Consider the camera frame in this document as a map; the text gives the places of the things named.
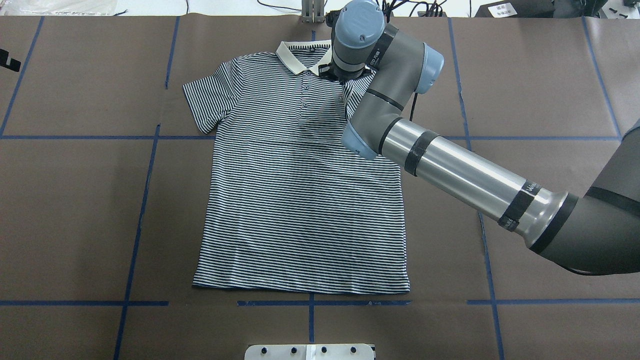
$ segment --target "black box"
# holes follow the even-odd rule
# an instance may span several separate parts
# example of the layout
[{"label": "black box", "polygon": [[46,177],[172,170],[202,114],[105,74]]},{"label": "black box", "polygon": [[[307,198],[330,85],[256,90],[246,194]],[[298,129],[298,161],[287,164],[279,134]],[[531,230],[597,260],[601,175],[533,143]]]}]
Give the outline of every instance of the black box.
[{"label": "black box", "polygon": [[480,6],[475,17],[553,17],[555,10],[551,0],[498,1]]}]

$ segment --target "shirt sleeve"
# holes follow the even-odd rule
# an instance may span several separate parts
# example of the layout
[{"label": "shirt sleeve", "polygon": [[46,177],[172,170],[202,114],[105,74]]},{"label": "shirt sleeve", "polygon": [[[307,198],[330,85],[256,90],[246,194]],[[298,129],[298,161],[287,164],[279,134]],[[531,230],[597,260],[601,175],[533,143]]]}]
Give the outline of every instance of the shirt sleeve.
[{"label": "shirt sleeve", "polygon": [[210,76],[182,89],[198,129],[208,134],[231,114],[240,98],[241,74],[237,59],[222,63]]}]

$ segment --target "white collar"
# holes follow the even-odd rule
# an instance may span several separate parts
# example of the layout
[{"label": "white collar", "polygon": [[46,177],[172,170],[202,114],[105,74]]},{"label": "white collar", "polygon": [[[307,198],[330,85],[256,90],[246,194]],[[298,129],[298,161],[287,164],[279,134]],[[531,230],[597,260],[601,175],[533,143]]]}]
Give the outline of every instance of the white collar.
[{"label": "white collar", "polygon": [[276,50],[276,55],[280,58],[280,61],[294,74],[300,74],[303,71],[309,70],[313,72],[315,75],[319,74],[318,67],[320,65],[325,65],[331,62],[331,47],[326,51],[324,56],[320,59],[320,61],[312,67],[306,67],[302,64],[289,50],[289,46],[309,46],[313,45],[329,45],[331,46],[331,40],[323,40],[323,41],[300,41],[300,42],[287,42],[283,41],[278,46],[278,50]]}]

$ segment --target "clothing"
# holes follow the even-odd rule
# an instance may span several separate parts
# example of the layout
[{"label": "clothing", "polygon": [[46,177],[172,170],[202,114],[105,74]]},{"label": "clothing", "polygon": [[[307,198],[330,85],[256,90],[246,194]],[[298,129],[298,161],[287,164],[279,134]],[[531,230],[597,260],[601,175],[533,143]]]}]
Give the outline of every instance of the clothing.
[{"label": "clothing", "polygon": [[285,42],[184,85],[198,128],[217,126],[194,285],[409,290],[400,169],[340,144],[372,76],[317,77],[329,47]]}]

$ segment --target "gray robot arm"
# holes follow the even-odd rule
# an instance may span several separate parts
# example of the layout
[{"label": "gray robot arm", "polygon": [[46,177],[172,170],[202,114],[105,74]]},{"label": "gray robot arm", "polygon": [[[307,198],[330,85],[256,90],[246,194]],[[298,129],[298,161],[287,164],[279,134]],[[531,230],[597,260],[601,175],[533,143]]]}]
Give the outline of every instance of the gray robot arm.
[{"label": "gray robot arm", "polygon": [[423,94],[444,59],[391,24],[370,0],[353,0],[328,19],[330,71],[341,81],[377,70],[342,143],[382,155],[521,235],[527,247],[582,275],[640,272],[640,122],[587,194],[554,193],[400,116]]}]

